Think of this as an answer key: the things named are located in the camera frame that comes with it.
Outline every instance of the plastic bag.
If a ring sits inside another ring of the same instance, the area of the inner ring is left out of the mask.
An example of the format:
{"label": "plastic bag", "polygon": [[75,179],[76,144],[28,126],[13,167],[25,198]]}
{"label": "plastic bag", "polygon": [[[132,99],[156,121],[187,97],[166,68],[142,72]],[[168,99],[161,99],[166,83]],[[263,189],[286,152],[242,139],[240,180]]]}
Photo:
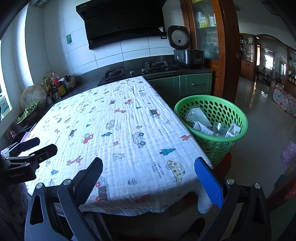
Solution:
{"label": "plastic bag", "polygon": [[285,147],[281,154],[281,162],[284,165],[288,165],[296,157],[296,144],[293,141],[289,141],[289,144]]}

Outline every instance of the blue gripper pad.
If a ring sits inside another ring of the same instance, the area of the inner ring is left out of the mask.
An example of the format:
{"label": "blue gripper pad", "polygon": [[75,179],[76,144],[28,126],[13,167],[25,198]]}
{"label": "blue gripper pad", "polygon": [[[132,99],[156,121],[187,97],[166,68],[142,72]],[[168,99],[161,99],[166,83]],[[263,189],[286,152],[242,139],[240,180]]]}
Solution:
{"label": "blue gripper pad", "polygon": [[209,170],[210,167],[206,167],[205,163],[200,159],[200,157],[195,159],[194,171],[200,180],[202,186],[204,187],[207,195],[209,196],[211,202],[221,208],[223,204],[223,190],[220,184],[212,175]]}

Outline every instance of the laundry basket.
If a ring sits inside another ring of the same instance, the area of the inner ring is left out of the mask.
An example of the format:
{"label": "laundry basket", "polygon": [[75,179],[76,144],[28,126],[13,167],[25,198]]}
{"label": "laundry basket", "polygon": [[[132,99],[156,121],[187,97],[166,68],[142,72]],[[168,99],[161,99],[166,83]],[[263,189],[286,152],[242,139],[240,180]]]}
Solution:
{"label": "laundry basket", "polygon": [[[193,106],[202,109],[211,124],[219,122],[230,127],[232,123],[235,123],[241,128],[240,134],[234,137],[223,138],[208,136],[194,130],[185,123],[184,119],[187,111]],[[232,145],[241,139],[248,130],[248,120],[241,109],[229,101],[215,96],[195,95],[186,97],[176,104],[175,113],[191,132],[214,167],[219,164]]]}

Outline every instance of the bowl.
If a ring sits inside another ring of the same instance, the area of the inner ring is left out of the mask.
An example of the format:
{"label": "bowl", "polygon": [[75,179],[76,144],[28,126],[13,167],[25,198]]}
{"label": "bowl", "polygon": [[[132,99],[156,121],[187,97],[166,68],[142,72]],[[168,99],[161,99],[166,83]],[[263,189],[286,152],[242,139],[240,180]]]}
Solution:
{"label": "bowl", "polygon": [[22,119],[20,122],[17,122],[18,125],[20,125],[22,128],[26,128],[28,126],[31,126],[35,123],[36,119],[39,116],[39,108],[38,106],[24,119]]}

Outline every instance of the black range hood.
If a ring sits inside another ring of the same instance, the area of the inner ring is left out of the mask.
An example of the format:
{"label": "black range hood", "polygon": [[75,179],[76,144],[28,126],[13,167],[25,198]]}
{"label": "black range hood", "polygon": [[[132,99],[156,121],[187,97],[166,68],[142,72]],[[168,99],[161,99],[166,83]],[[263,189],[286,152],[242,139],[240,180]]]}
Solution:
{"label": "black range hood", "polygon": [[166,36],[166,0],[92,0],[76,6],[84,20],[89,49],[127,39]]}

